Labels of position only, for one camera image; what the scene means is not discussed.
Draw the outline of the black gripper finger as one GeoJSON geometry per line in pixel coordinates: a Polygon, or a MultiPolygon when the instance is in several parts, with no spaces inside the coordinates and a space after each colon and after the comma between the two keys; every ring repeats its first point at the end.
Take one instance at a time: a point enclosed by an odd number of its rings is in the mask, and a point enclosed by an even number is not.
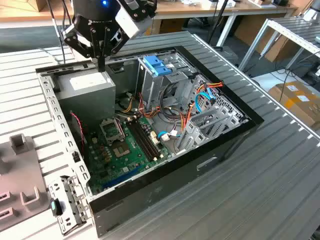
{"type": "Polygon", "coordinates": [[[111,55],[116,54],[126,42],[126,33],[121,27],[112,30],[110,27],[104,28],[104,40],[102,48],[101,71],[105,71],[105,62],[111,55]]]}
{"type": "Polygon", "coordinates": [[[76,27],[74,24],[71,24],[63,33],[64,42],[71,47],[73,50],[78,52],[85,58],[91,58],[95,60],[95,66],[98,72],[103,72],[103,55],[100,47],[100,42],[96,38],[96,30],[92,27],[89,30],[89,43],[90,46],[87,46],[85,43],[82,43],[77,34],[76,27]]]}

